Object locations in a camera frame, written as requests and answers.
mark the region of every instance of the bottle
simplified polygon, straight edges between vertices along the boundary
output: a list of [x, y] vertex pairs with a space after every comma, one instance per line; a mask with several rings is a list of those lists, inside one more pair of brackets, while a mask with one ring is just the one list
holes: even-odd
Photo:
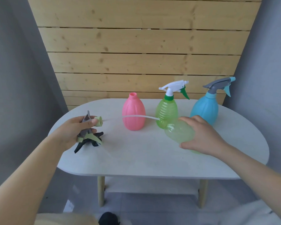
[[[131, 92], [124, 103], [122, 116], [125, 115], [146, 115], [145, 106], [135, 92]], [[145, 117], [124, 117], [123, 123], [127, 129], [137, 131], [143, 128], [145, 120]]]
[[206, 92], [206, 95], [200, 98], [193, 109], [191, 110], [191, 115], [199, 115], [205, 119], [210, 125], [213, 125], [217, 119], [218, 115], [218, 104], [216, 101], [216, 91], [218, 89], [223, 89], [228, 96], [230, 95], [229, 87], [231, 82], [235, 81], [235, 77], [226, 77], [223, 79], [215, 80], [203, 87], [209, 88], [209, 91]]
[[160, 101], [155, 112], [155, 117], [160, 119], [156, 121], [160, 128], [164, 129], [166, 127], [166, 121], [168, 119], [178, 118], [178, 107], [174, 101], [174, 92], [181, 92], [185, 98], [189, 99], [187, 93], [185, 92], [186, 84], [188, 84], [188, 81], [179, 80], [159, 88], [159, 90], [166, 91], [164, 99]]
[[195, 137], [194, 129], [185, 121], [180, 119], [168, 120], [165, 127], [165, 134], [172, 140], [176, 141], [178, 144], [186, 141], [191, 141]]

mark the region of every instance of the blue spray bottle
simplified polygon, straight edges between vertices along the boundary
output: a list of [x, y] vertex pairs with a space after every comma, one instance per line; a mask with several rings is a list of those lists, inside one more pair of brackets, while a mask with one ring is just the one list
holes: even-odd
[[213, 125], [217, 119], [218, 115], [218, 104], [216, 101], [216, 91], [218, 89], [223, 89], [228, 96], [231, 97], [229, 86], [231, 82], [235, 81], [235, 77], [226, 77], [223, 79], [215, 80], [203, 87], [209, 88], [209, 91], [206, 92], [206, 95], [200, 98], [194, 105], [191, 110], [191, 115], [200, 115], [205, 119], [210, 125]]

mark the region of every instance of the hand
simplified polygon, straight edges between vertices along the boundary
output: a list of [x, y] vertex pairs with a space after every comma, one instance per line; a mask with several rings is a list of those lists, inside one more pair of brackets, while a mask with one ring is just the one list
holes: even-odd
[[84, 117], [74, 117], [67, 120], [48, 137], [58, 141], [64, 151], [68, 150], [77, 142], [77, 135], [81, 130], [92, 128], [98, 123], [97, 119], [93, 119], [95, 116], [90, 116], [92, 120], [80, 123]]
[[228, 143], [199, 115], [194, 117], [180, 117], [195, 130], [195, 137], [188, 142], [182, 142], [179, 147], [191, 149], [203, 154], [216, 156], [220, 154]]

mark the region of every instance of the forearm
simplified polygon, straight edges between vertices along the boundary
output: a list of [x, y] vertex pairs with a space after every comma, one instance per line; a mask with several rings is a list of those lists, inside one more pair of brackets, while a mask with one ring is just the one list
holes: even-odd
[[230, 145], [215, 156], [231, 167], [281, 218], [280, 174]]
[[34, 223], [40, 202], [63, 153], [46, 138], [0, 186], [0, 224]]

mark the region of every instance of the oval table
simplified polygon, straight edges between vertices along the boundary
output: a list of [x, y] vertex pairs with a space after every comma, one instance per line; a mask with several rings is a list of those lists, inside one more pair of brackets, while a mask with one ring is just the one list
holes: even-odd
[[[129, 131], [121, 114], [126, 99], [101, 99], [83, 104], [66, 113], [49, 134], [66, 120], [87, 114], [102, 116], [103, 144], [77, 146], [65, 151], [58, 168], [75, 175], [98, 176], [98, 201], [104, 204], [104, 191], [126, 193], [198, 194], [199, 207], [206, 201], [208, 179], [239, 179], [220, 160], [179, 148], [155, 120], [146, 119], [144, 128]], [[189, 116], [197, 100], [175, 100], [180, 116]], [[154, 116], [160, 99], [142, 99], [146, 115]], [[219, 106], [214, 124], [229, 144], [257, 161], [266, 164], [269, 147], [261, 132], [240, 114]]]

